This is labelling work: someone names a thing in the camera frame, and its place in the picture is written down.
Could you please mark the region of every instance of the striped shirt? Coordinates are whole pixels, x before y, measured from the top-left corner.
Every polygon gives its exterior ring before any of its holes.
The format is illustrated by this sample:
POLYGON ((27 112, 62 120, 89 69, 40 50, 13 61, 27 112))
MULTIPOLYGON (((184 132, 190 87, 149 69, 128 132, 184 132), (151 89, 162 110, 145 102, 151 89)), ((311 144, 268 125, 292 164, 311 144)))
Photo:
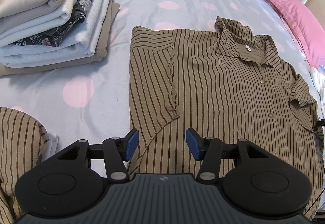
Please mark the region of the striped shirt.
POLYGON ((0 223, 23 216, 14 194, 19 177, 35 167, 48 141, 45 128, 33 117, 0 107, 0 223))
MULTIPOLYGON (((279 58, 269 35, 218 17, 215 32, 135 27, 130 52, 131 128, 140 131, 129 172, 196 175, 184 131, 223 143, 245 138, 305 173, 321 192, 324 166, 317 102, 279 58)), ((234 167, 222 160, 219 177, 234 167)), ((317 210, 315 203, 308 212, 317 210)))

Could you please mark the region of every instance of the black floral garment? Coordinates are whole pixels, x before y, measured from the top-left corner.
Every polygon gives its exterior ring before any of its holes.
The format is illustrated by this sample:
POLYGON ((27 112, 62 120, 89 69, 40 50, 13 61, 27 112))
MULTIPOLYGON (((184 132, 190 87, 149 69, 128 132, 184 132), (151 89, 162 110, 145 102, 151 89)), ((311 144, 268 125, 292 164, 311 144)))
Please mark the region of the black floral garment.
POLYGON ((24 39, 20 39, 13 44, 21 46, 41 44, 44 46, 58 47, 73 25, 83 23, 85 21, 91 2, 92 0, 78 0, 72 9, 69 21, 67 21, 64 25, 26 37, 24 39))

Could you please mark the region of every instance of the bed sheet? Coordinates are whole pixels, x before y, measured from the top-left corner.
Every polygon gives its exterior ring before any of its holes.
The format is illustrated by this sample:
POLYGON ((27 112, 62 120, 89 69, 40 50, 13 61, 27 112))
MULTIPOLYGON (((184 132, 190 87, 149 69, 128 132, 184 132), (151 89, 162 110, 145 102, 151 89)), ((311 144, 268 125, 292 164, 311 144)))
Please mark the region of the bed sheet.
MULTIPOLYGON (((0 106, 22 109, 60 135, 58 150, 78 139, 90 144, 129 131, 129 51, 131 30, 187 28, 214 31, 217 16, 240 21, 255 35, 269 34, 279 56, 292 64, 320 102, 301 57, 280 17, 264 0, 115 0, 121 4, 101 62, 0 78, 0 106)), ((318 114, 322 118, 321 108, 318 114)), ((92 168, 105 175, 102 162, 92 168)))

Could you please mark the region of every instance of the black cable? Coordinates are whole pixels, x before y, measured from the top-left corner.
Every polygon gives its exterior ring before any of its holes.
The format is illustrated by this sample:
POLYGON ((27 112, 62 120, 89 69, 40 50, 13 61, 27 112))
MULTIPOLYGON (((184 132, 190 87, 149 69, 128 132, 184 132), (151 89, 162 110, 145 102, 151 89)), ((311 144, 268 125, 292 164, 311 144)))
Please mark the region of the black cable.
POLYGON ((313 207, 313 205, 315 205, 315 203, 317 202, 317 200, 321 197, 321 195, 323 194, 323 192, 325 191, 325 188, 323 189, 323 191, 320 193, 320 195, 318 196, 318 198, 316 198, 315 202, 310 206, 310 208, 305 212, 304 215, 307 214, 307 212, 313 207))

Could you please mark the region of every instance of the pink pillow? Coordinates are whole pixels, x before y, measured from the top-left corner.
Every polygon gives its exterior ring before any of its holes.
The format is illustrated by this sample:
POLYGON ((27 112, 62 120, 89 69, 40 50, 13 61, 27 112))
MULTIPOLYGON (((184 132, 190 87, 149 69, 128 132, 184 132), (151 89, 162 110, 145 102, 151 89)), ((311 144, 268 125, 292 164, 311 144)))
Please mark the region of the pink pillow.
POLYGON ((325 32, 312 12, 298 0, 269 0, 287 21, 311 67, 325 65, 325 32))

